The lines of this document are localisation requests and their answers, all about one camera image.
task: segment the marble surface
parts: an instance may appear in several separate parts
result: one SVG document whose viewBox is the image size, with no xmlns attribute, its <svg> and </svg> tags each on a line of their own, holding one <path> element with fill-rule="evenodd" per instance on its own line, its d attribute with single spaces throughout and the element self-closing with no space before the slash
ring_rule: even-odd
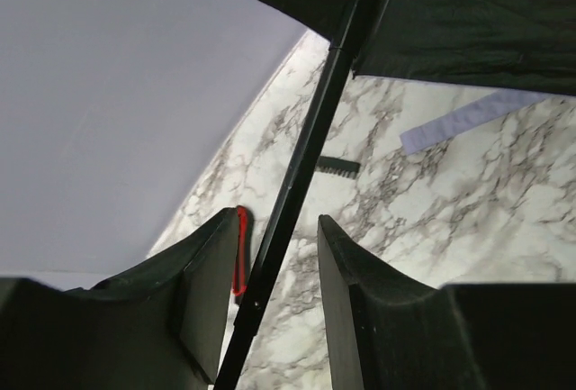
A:
<svg viewBox="0 0 576 390">
<path fill-rule="evenodd" d="M 327 47 L 311 32 L 302 38 L 150 254 L 236 204 L 255 213 L 257 249 Z M 323 154 L 362 170 L 356 180 L 314 176 L 239 389 L 331 388 L 316 251 L 321 213 L 431 286 L 576 279 L 576 99 L 550 97 L 411 156 L 401 147 L 402 132 L 491 91 L 347 83 Z"/>
</svg>

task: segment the umbrella canopy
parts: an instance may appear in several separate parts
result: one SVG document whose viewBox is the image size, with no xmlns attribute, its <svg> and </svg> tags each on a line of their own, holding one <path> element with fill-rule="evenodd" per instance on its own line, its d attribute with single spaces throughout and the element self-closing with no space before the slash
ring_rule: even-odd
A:
<svg viewBox="0 0 576 390">
<path fill-rule="evenodd" d="M 330 39 L 348 0 L 260 0 Z M 379 0 L 359 75 L 576 95 L 576 0 Z"/>
</svg>

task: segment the red and black tool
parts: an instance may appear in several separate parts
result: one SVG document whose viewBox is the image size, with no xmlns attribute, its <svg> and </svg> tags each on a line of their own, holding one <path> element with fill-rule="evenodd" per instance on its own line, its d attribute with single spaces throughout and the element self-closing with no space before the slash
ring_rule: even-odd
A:
<svg viewBox="0 0 576 390">
<path fill-rule="evenodd" d="M 254 216 L 242 205 L 236 207 L 236 210 L 238 211 L 238 217 L 240 219 L 240 229 L 238 236 L 238 253 L 236 254 L 236 264 L 234 266 L 232 293 L 236 297 L 234 303 L 240 305 L 250 276 L 250 245 L 252 243 Z"/>
</svg>

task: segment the red object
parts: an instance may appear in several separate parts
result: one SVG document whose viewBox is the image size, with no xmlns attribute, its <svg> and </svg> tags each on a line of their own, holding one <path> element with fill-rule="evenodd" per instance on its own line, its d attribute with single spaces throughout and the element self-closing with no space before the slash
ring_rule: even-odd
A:
<svg viewBox="0 0 576 390">
<path fill-rule="evenodd" d="M 247 243 L 248 234 L 248 209 L 239 205 L 236 207 L 238 210 L 238 217 L 240 219 L 240 228 L 238 231 L 238 254 L 236 256 L 236 265 L 234 266 L 234 280 L 232 282 L 232 293 L 239 297 L 246 291 L 248 281 L 249 261 L 249 248 L 250 244 Z"/>
</svg>

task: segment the gray panel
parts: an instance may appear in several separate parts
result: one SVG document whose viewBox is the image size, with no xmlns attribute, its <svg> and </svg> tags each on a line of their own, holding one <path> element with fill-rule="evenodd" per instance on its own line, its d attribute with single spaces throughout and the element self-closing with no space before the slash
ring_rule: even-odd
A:
<svg viewBox="0 0 576 390">
<path fill-rule="evenodd" d="M 0 0 L 0 272 L 142 260 L 302 33 L 254 0 Z"/>
</svg>

